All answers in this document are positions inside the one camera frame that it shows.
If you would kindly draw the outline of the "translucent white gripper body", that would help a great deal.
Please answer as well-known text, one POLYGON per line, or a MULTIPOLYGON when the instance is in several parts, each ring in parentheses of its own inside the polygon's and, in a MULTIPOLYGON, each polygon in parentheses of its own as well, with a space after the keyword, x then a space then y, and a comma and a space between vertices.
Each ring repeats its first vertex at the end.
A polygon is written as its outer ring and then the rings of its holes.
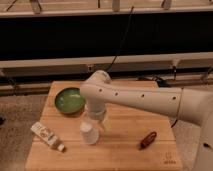
POLYGON ((96 114, 89 113, 87 110, 84 110, 82 120, 91 123, 95 128, 98 128, 100 131, 106 132, 110 130, 110 123, 107 111, 96 114))

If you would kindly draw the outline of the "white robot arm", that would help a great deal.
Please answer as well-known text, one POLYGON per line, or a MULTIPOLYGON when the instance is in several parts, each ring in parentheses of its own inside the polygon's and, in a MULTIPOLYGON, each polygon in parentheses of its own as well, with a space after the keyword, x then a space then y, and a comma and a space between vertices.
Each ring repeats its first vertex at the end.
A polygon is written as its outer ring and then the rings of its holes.
POLYGON ((111 83, 103 70, 94 72, 80 86, 89 117, 101 121, 106 103, 123 105, 174 117, 201 127, 192 171, 213 171, 213 92, 187 88, 128 87, 111 83))

